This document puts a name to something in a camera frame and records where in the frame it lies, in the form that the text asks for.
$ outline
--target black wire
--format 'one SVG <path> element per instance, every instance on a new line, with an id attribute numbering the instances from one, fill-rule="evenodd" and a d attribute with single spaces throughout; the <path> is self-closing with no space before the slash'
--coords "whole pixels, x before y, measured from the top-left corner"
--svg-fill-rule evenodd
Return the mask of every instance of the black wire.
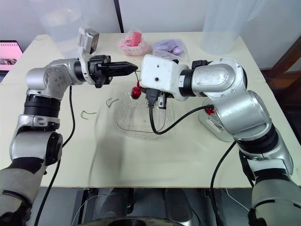
<path id="1" fill-rule="evenodd" d="M 234 147 L 235 144 L 236 144 L 236 141 L 234 141 L 231 144 L 231 146 L 228 148 L 228 150 L 222 156 L 222 158 L 218 162 L 217 166 L 215 167 L 214 173 L 213 173 L 212 178 L 211 178 L 211 184 L 210 184 L 210 201 L 211 201 L 212 208 L 213 208 L 213 211 L 214 211 L 214 214 L 215 214 L 216 224 L 218 226 L 223 226 L 223 222 L 222 222 L 220 216 L 218 215 L 218 211 L 217 211 L 216 200 L 215 200 L 215 195 L 214 195 L 214 190 L 213 190 L 214 179 L 215 179 L 216 173 L 217 173 L 220 165 L 222 164 L 222 161 L 224 161 L 224 159 L 229 154 L 229 152 L 231 151 L 231 149 Z"/>
<path id="2" fill-rule="evenodd" d="M 186 118 L 188 115 L 196 112 L 196 111 L 199 111 L 199 110 L 202 110 L 202 109 L 205 109 L 205 108 L 213 108 L 214 106 L 213 105 L 206 105 L 206 106 L 201 106 L 201 107 L 198 107 L 196 109 L 193 109 L 191 110 L 190 112 L 187 112 L 185 115 L 183 115 L 181 118 L 179 118 L 177 121 L 175 121 L 174 124 L 172 124 L 170 127 L 168 127 L 167 129 L 163 130 L 163 131 L 160 131 L 158 132 L 156 130 L 156 127 L 155 127 L 155 123 L 154 123 L 154 116 L 153 116 L 153 107 L 150 107 L 149 109 L 149 112 L 150 112 L 150 125 L 151 125 L 151 128 L 152 128 L 152 131 L 157 134 L 157 135 L 161 135 L 161 134 L 164 134 L 166 132 L 168 132 L 170 129 L 172 129 L 176 124 L 178 124 L 180 121 L 182 121 L 184 118 Z"/>
<path id="3" fill-rule="evenodd" d="M 72 123 L 73 123 L 73 126 L 72 126 L 72 132 L 71 134 L 69 135 L 68 139 L 63 143 L 63 147 L 69 142 L 69 140 L 71 139 L 71 137 L 73 136 L 74 134 L 74 131 L 75 131 L 75 118 L 74 118 L 74 112 L 73 112 L 73 106 L 72 106 L 72 86 L 69 86 L 69 103 L 70 103 L 70 110 L 71 110 L 71 115 L 72 115 Z M 40 216 L 41 216 L 41 213 L 43 211 L 43 208 L 44 208 L 44 205 L 45 205 L 45 202 L 46 202 L 46 199 L 49 195 L 49 192 L 50 192 L 50 189 L 52 188 L 52 185 L 55 181 L 55 178 L 56 178 L 56 175 L 58 173 L 58 170 L 60 168 L 60 164 L 61 164 L 61 160 L 59 160 L 56 164 L 56 169 L 55 169 L 55 173 L 53 174 L 52 176 L 52 179 L 50 181 L 50 184 L 47 188 L 47 191 L 43 197 L 43 200 L 41 202 L 41 205 L 40 205 L 40 208 L 39 208 L 39 211 L 38 211 L 38 214 L 36 216 L 36 220 L 34 221 L 34 226 L 38 226 L 38 223 L 39 223 L 39 220 L 40 220 Z"/>
<path id="4" fill-rule="evenodd" d="M 193 210 L 193 208 L 191 208 L 191 210 L 192 210 L 192 212 L 194 212 L 194 214 L 195 214 L 195 215 L 197 216 L 197 218 L 198 218 L 198 225 L 199 225 L 199 226 L 202 226 L 202 222 L 201 222 L 201 220 L 199 219 L 197 213 Z"/>

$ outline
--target black connector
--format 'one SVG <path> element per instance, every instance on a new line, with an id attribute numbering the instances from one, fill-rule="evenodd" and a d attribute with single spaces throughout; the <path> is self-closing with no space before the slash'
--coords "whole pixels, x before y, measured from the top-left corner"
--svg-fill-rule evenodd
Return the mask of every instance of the black connector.
<path id="1" fill-rule="evenodd" d="M 151 88 L 146 89 L 146 99 L 149 108 L 153 108 L 156 105 L 156 102 L 158 101 L 158 97 L 159 97 L 159 92 L 160 91 L 157 89 L 151 89 Z"/>

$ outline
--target clear plastic bowl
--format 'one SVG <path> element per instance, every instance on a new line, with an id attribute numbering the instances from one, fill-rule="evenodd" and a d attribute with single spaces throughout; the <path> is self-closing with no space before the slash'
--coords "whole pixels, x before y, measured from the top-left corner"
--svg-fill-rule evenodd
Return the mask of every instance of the clear plastic bowl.
<path id="1" fill-rule="evenodd" d="M 122 133 L 133 138 L 158 138 L 160 136 L 153 133 L 149 118 L 149 109 L 146 104 L 145 94 L 142 93 L 138 100 L 130 96 L 130 92 L 125 93 L 120 103 L 120 109 L 116 116 L 116 125 Z M 173 121 L 172 107 L 168 110 L 153 109 L 154 123 L 157 131 L 168 127 L 168 122 Z"/>

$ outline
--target table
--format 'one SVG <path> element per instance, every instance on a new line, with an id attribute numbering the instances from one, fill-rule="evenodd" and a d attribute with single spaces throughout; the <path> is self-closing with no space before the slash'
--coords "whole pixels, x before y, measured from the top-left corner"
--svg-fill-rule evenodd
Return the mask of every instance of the table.
<path id="1" fill-rule="evenodd" d="M 185 41 L 191 59 L 218 58 L 196 52 L 199 32 L 184 33 L 147 33 L 145 39 L 152 41 L 177 35 Z M 97 54 L 110 54 L 113 61 L 127 60 L 139 63 L 142 57 L 127 57 L 118 52 L 116 41 L 120 34 L 101 35 Z M 48 36 L 38 36 L 24 55 L 0 85 L 0 168 L 10 164 L 9 144 L 12 138 L 18 115 L 23 112 L 26 85 L 24 76 L 27 70 L 44 66 L 61 55 Z M 294 160 L 293 181 L 301 185 L 301 147 L 290 128 L 285 116 L 278 106 L 273 93 L 254 63 L 251 55 L 239 38 L 233 52 L 228 57 L 242 57 L 242 64 L 249 75 L 248 88 L 257 92 L 266 104 L 275 126 L 280 130 L 283 139 Z M 169 133 L 158 139 L 135 139 L 124 136 L 116 125 L 116 114 L 120 101 L 108 108 L 108 98 L 124 96 L 125 91 L 135 85 L 135 76 L 114 78 L 109 86 L 95 89 L 83 84 L 73 88 L 73 108 L 76 129 L 73 138 L 63 149 L 60 171 L 54 186 L 60 187 L 209 187 L 215 166 L 230 143 L 218 140 L 202 126 L 193 114 L 179 123 Z M 61 127 L 57 131 L 66 139 L 71 132 L 72 120 L 66 92 L 61 103 Z M 173 109 L 174 119 L 202 104 L 203 98 L 189 98 L 185 102 L 168 101 L 168 110 Z M 82 119 L 80 113 L 97 112 Z M 48 186 L 55 165 L 49 166 L 48 174 L 43 177 L 42 186 Z M 238 148 L 235 147 L 221 165 L 215 179 L 216 187 L 249 187 L 241 169 Z"/>

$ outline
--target robotic arm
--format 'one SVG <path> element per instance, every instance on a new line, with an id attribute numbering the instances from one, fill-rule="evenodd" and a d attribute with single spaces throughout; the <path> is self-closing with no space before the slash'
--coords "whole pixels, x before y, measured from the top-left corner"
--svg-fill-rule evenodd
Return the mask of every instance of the robotic arm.
<path id="1" fill-rule="evenodd" d="M 0 225 L 25 225 L 47 166 L 60 160 L 63 137 L 59 129 L 60 103 L 69 86 L 87 81 L 96 88 L 114 76 L 129 75 L 138 67 L 94 56 L 98 34 L 80 29 L 79 60 L 56 60 L 27 73 L 24 113 L 19 116 L 10 145 L 12 163 L 0 171 Z"/>
<path id="2" fill-rule="evenodd" d="M 292 158 L 261 98 L 246 90 L 246 73 L 238 62 L 221 58 L 194 61 L 192 69 L 146 55 L 140 85 L 148 106 L 165 108 L 167 97 L 185 101 L 207 96 L 223 127 L 239 146 L 246 176 L 255 181 L 249 224 L 297 226 L 301 223 L 301 189 L 290 179 Z"/>

